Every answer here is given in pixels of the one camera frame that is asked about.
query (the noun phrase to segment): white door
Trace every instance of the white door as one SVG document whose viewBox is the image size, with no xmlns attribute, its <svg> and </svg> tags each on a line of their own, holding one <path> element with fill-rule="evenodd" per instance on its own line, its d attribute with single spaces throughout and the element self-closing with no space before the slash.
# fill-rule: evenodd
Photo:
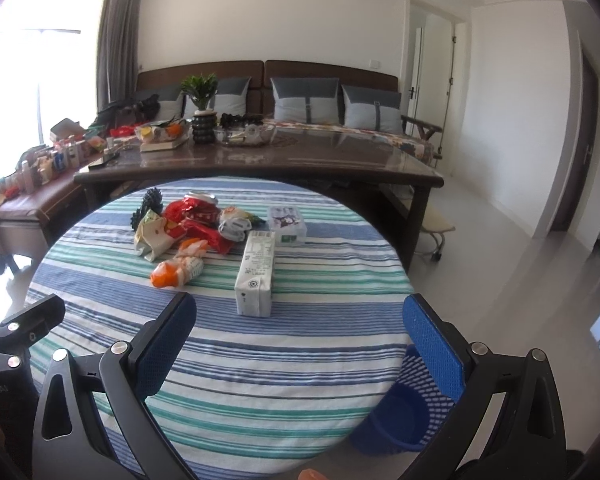
<svg viewBox="0 0 600 480">
<path fill-rule="evenodd" d="M 443 127 L 449 98 L 453 25 L 446 18 L 429 14 L 422 38 L 422 61 L 418 89 L 418 108 L 414 117 Z M 442 134 L 434 134 L 430 142 L 439 147 Z"/>
<path fill-rule="evenodd" d="M 409 108 L 407 115 L 409 117 L 415 117 L 416 111 L 418 110 L 418 94 L 419 94 L 419 81 L 420 81 L 420 69 L 422 67 L 422 29 L 416 29 L 416 42 L 413 49 L 413 75 L 411 75 L 411 87 L 409 90 Z M 407 135 L 413 135 L 413 129 L 415 124 L 407 123 Z"/>
</svg>

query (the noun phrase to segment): gray curtain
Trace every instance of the gray curtain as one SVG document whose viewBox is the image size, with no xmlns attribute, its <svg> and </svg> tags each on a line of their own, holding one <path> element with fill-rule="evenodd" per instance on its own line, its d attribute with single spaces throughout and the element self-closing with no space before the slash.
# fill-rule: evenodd
<svg viewBox="0 0 600 480">
<path fill-rule="evenodd" d="M 104 0 L 98 36 L 98 111 L 130 97 L 138 77 L 140 0 Z"/>
</svg>

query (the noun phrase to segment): metal screw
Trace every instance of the metal screw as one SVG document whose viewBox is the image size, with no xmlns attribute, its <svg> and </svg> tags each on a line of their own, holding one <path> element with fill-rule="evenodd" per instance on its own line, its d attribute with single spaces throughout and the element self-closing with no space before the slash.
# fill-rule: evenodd
<svg viewBox="0 0 600 480">
<path fill-rule="evenodd" d="M 536 361 L 544 361 L 546 359 L 546 354 L 539 348 L 534 348 L 531 351 L 531 355 Z"/>
<path fill-rule="evenodd" d="M 125 341 L 117 341 L 111 345 L 111 352 L 113 354 L 123 354 L 126 352 L 126 349 L 129 348 L 128 343 Z"/>
<path fill-rule="evenodd" d="M 54 361 L 62 361 L 62 359 L 67 357 L 67 354 L 68 352 L 66 351 L 66 348 L 59 348 L 54 352 L 52 357 Z"/>
<path fill-rule="evenodd" d="M 484 343 L 476 341 L 475 343 L 471 344 L 471 352 L 473 352 L 476 355 L 485 355 L 488 351 L 489 347 Z"/>
</svg>

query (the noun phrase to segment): blue trash bin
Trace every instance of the blue trash bin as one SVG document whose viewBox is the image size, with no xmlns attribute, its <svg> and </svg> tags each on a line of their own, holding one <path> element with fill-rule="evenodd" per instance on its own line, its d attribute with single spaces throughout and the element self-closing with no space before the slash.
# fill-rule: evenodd
<svg viewBox="0 0 600 480">
<path fill-rule="evenodd" d="M 410 345 L 397 381 L 349 440 L 360 453 L 370 456 L 421 451 L 453 406 L 440 393 L 416 347 Z"/>
</svg>

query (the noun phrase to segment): round table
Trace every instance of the round table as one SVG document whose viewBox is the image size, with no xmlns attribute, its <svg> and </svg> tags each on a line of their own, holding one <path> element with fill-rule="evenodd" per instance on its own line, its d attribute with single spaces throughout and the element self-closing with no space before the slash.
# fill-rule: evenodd
<svg viewBox="0 0 600 480">
<path fill-rule="evenodd" d="M 198 305 L 196 326 L 146 400 L 165 435 L 204 480 L 283 472 L 344 439 L 391 387 L 408 344 L 402 302 L 413 289 L 393 248 L 356 213 L 300 187 L 200 178 L 159 188 L 165 205 L 205 190 L 221 207 L 263 218 L 269 205 L 294 204 L 307 224 L 306 243 L 276 247 L 271 317 L 236 313 L 243 245 L 210 251 L 184 287 Z M 57 348 L 84 355 L 130 341 L 173 297 L 149 282 L 156 262 L 134 253 L 129 219 L 143 195 L 88 215 L 40 264 L 27 303 L 55 293 L 66 315 L 31 348 L 37 382 Z M 139 470 L 106 396 L 96 403 L 120 461 Z"/>
</svg>

